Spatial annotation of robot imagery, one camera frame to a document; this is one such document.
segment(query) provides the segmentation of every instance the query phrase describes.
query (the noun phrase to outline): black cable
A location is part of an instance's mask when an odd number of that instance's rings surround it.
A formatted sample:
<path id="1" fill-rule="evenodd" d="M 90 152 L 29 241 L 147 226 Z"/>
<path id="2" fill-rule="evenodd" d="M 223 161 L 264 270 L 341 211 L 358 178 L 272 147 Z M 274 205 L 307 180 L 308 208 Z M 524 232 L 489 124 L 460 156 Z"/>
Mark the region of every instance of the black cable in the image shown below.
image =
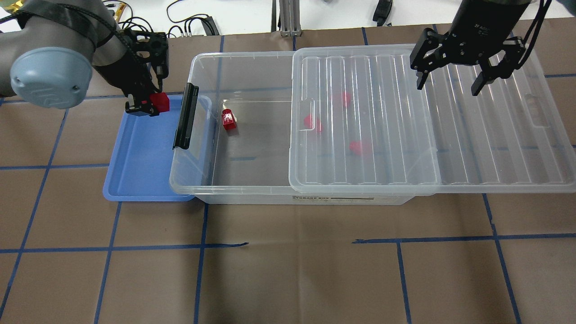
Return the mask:
<path id="1" fill-rule="evenodd" d="M 176 1 L 172 2 L 172 3 L 170 3 L 170 4 L 166 7 L 166 16 L 168 17 L 168 20 L 170 20 L 171 22 L 173 22 L 173 23 L 175 23 L 175 24 L 178 24 L 179 22 L 187 21 L 188 19 L 193 18 L 193 17 L 196 17 L 196 16 L 206 16 L 206 17 L 208 17 L 208 15 L 205 14 L 205 13 L 198 13 L 198 14 L 195 14 L 195 15 L 190 16 L 190 17 L 188 17 L 188 18 L 184 18 L 184 19 L 182 19 L 182 20 L 178 20 L 178 21 L 172 20 L 172 18 L 170 18 L 170 13 L 168 12 L 168 9 L 170 9 L 171 6 L 175 5 L 177 2 L 180 2 L 180 1 L 182 1 L 182 0 L 176 0 Z"/>
<path id="2" fill-rule="evenodd" d="M 528 31 L 526 31 L 526 35 L 524 35 L 524 40 L 523 40 L 524 44 L 526 44 L 526 42 L 528 41 L 528 37 L 530 37 L 532 30 L 536 26 L 536 23 L 538 23 L 538 21 L 539 21 L 542 7 L 544 7 L 544 0 L 540 0 L 540 4 L 538 5 L 538 11 L 536 12 L 536 16 L 532 20 L 532 23 L 530 24 L 530 28 L 528 28 Z"/>
<path id="3" fill-rule="evenodd" d="M 123 22 L 120 22 L 119 25 L 121 25 L 120 26 L 121 29 L 126 29 L 126 28 L 132 29 L 132 27 L 138 27 L 138 28 L 140 28 L 141 31 L 148 32 L 148 28 L 146 28 L 145 26 L 142 26 L 142 25 L 138 25 L 137 23 L 132 22 L 132 21 L 123 21 Z"/>
<path id="4" fill-rule="evenodd" d="M 90 11 L 88 11 L 82 7 L 78 7 L 78 6 L 74 6 L 74 5 L 68 5 L 66 3 L 59 3 L 58 5 L 66 8 L 66 9 L 70 9 L 70 10 L 73 10 L 75 12 L 79 12 L 81 14 L 84 14 L 88 17 L 91 17 L 91 18 L 95 19 L 96 21 L 98 21 L 103 26 L 105 26 L 106 28 L 108 28 L 108 30 L 110 32 L 112 32 L 114 34 L 114 36 L 116 36 L 116 38 L 118 38 L 118 40 L 120 40 L 120 42 L 126 47 L 126 50 L 128 51 L 128 53 L 130 53 L 130 57 L 132 57 L 132 59 L 134 59 L 134 62 L 136 62 L 137 66 L 142 67 L 142 73 L 143 73 L 142 75 L 143 76 L 149 75 L 148 70 L 143 68 L 142 62 L 140 61 L 139 56 L 136 54 L 136 52 L 134 52 L 132 50 L 128 41 L 116 30 L 115 26 L 109 24 L 106 20 L 104 20 L 102 17 L 98 16 L 97 14 L 90 12 Z M 156 88 L 156 86 L 152 83 L 152 80 L 150 80 L 150 79 L 146 79 L 146 80 L 150 81 L 151 87 L 156 92 L 161 92 L 160 89 Z"/>
<path id="5" fill-rule="evenodd" d="M 4 17 L 4 18 L 0 18 L 0 24 L 3 24 L 3 23 L 5 23 L 5 22 L 7 22 L 7 21 L 10 21 L 10 20 L 12 20 L 12 19 L 16 19 L 16 18 L 17 18 L 19 15 L 21 15 L 21 14 L 23 14 L 23 12 L 16 11 L 15 13 L 13 13 L 13 14 L 11 14 L 11 15 L 9 15 L 9 16 L 6 16 L 6 17 Z"/>
<path id="6" fill-rule="evenodd" d="M 540 0 L 540 7 L 538 8 L 538 12 L 536 13 L 536 17 L 532 21 L 532 24 L 530 25 L 530 28 L 528 29 L 528 32 L 526 33 L 526 38 L 528 36 L 530 36 L 530 34 L 532 33 L 532 28 L 534 29 L 534 34 L 530 38 L 530 45 L 526 49 L 524 56 L 522 56 L 522 58 L 520 59 L 520 62 L 518 63 L 518 67 L 516 68 L 517 70 L 520 69 L 524 65 L 524 63 L 526 63 L 526 61 L 528 60 L 528 57 L 532 53 L 532 50 L 534 49 L 534 46 L 536 45 L 536 39 L 538 38 L 538 34 L 540 33 L 540 28 L 542 27 L 542 24 L 544 23 L 544 17 L 546 16 L 546 12 L 548 12 L 548 8 L 550 7 L 551 3 L 552 3 L 552 0 L 547 0 L 546 3 L 544 3 L 544 0 Z"/>
<path id="7" fill-rule="evenodd" d="M 184 31 L 183 31 L 182 28 L 180 28 L 180 26 L 178 26 L 178 25 L 174 25 L 174 26 L 170 27 L 170 29 L 168 30 L 168 33 L 167 33 L 167 34 L 170 34 L 174 28 L 177 28 L 177 29 L 180 31 L 180 34 L 181 34 L 181 35 L 184 35 Z"/>
<path id="8" fill-rule="evenodd" d="M 186 23 L 188 24 L 188 33 L 192 33 L 192 22 L 193 22 L 194 20 L 196 20 L 196 19 L 200 20 L 200 21 L 202 22 L 202 24 L 206 25 L 206 27 L 208 27 L 208 29 L 210 30 L 210 33 L 211 33 L 212 35 L 207 35 L 207 36 L 214 36 L 214 35 L 216 35 L 216 33 L 214 32 L 214 28 L 212 28 L 212 26 L 210 25 L 210 23 L 209 23 L 205 18 L 202 18 L 202 17 L 192 17 L 192 18 L 189 18 L 189 19 L 184 23 L 184 28 L 185 28 L 185 29 L 186 29 Z"/>
<path id="9" fill-rule="evenodd" d="M 148 25 L 148 27 L 150 27 L 150 32 L 154 32 L 154 28 L 152 28 L 152 25 L 150 25 L 150 23 L 148 22 L 148 20 L 146 20 L 146 19 L 144 19 L 144 18 L 142 18 L 142 17 L 131 17 L 131 18 L 128 18 L 128 19 L 124 20 L 123 22 L 121 22 L 121 24 L 124 23 L 124 22 L 132 22 L 133 19 L 140 19 L 140 20 L 142 20 L 143 22 L 145 22 L 145 23 Z"/>
<path id="10" fill-rule="evenodd" d="M 132 9 L 132 6 L 130 6 L 127 2 L 124 2 L 121 0 L 104 0 L 104 1 L 102 1 L 102 3 L 106 3 L 106 2 L 120 2 L 120 3 L 125 4 L 130 9 L 130 17 L 134 17 L 134 10 Z"/>

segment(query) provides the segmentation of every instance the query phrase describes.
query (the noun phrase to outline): white wall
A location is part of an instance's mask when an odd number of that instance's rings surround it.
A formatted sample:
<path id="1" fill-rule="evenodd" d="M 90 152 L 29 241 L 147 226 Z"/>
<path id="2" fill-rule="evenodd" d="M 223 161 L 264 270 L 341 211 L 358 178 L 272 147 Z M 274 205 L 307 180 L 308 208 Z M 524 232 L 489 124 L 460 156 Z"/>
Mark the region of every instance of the white wall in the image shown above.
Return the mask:
<path id="1" fill-rule="evenodd" d="M 166 7 L 173 0 L 126 0 L 136 16 L 147 19 L 157 31 L 167 31 L 173 24 L 166 17 Z M 302 29 L 336 29 L 376 26 L 372 15 L 377 0 L 301 0 Z M 395 0 L 388 22 L 393 25 L 441 24 L 452 22 L 460 0 Z M 532 19 L 538 3 L 530 4 L 523 19 Z M 214 17 L 220 34 L 262 33 L 270 31 L 272 0 L 182 0 L 172 6 L 170 16 L 179 20 L 196 13 Z M 556 0 L 547 18 L 571 17 Z M 0 25 L 4 32 L 18 30 L 15 22 Z M 199 21 L 193 33 L 203 35 Z"/>

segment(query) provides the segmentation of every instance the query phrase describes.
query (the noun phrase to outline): clear plastic storage box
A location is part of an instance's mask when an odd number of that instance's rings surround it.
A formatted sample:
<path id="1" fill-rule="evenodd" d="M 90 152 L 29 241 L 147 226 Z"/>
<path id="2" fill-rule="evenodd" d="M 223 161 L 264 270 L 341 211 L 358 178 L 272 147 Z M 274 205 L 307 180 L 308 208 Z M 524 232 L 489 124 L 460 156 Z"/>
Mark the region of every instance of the clear plastic storage box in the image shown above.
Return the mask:
<path id="1" fill-rule="evenodd" d="M 478 69 L 423 91 L 413 45 L 201 54 L 170 185 L 211 204 L 403 204 L 435 193 L 576 191 L 576 157 L 533 54 L 478 97 Z M 237 132 L 221 125 L 232 110 Z"/>

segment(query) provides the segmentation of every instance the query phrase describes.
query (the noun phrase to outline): metal stand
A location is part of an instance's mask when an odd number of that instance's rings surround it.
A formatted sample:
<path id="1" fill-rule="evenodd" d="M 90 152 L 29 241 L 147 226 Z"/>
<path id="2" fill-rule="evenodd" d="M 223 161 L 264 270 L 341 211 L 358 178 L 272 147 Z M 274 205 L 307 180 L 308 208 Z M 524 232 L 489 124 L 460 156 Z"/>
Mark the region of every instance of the metal stand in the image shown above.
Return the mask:
<path id="1" fill-rule="evenodd" d="M 282 36 L 300 36 L 300 0 L 279 0 L 280 34 Z"/>

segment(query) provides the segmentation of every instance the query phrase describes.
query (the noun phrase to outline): black box handle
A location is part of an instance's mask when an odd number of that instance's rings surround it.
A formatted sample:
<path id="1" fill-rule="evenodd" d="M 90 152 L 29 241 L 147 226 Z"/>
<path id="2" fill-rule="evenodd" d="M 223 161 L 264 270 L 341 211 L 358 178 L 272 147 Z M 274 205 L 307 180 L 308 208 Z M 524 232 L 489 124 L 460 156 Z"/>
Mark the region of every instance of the black box handle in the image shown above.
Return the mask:
<path id="1" fill-rule="evenodd" d="M 190 82 L 186 83 L 184 96 L 182 98 L 182 109 L 180 111 L 180 122 L 176 129 L 174 145 L 182 149 L 190 147 L 190 137 L 192 137 L 192 125 L 194 124 L 194 114 L 196 113 L 196 103 L 198 102 L 199 88 Z"/>

